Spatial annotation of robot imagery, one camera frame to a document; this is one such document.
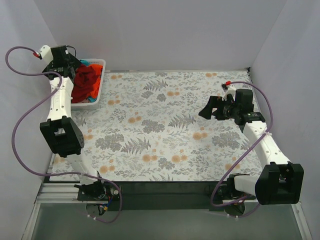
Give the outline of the dark red t-shirt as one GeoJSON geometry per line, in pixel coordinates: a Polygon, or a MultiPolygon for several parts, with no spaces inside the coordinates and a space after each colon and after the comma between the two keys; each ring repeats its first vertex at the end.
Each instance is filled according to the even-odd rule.
{"type": "Polygon", "coordinates": [[[79,88],[92,86],[97,80],[96,73],[91,66],[81,65],[75,72],[74,85],[79,88]]]}

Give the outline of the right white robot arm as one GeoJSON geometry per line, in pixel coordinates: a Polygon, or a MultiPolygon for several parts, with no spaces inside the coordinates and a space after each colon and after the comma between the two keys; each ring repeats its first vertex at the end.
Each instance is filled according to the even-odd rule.
{"type": "Polygon", "coordinates": [[[210,96],[198,115],[207,120],[234,120],[251,144],[249,151],[255,151],[260,161],[259,176],[229,175],[226,192],[230,198],[246,194],[256,197],[261,205],[298,203],[304,169],[299,163],[292,163],[274,141],[265,118],[254,110],[252,90],[229,87],[224,96],[210,96]]]}

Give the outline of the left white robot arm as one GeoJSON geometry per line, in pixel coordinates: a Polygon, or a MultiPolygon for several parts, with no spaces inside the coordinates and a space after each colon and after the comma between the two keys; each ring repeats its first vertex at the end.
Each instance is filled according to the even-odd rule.
{"type": "Polygon", "coordinates": [[[85,139],[71,115],[74,79],[82,63],[68,52],[65,45],[56,47],[44,45],[39,54],[47,63],[43,73],[49,79],[53,94],[50,98],[47,120],[40,123],[40,131],[51,151],[64,158],[75,172],[80,173],[79,184],[76,187],[84,195],[102,200],[108,194],[105,182],[81,153],[85,139]]]}

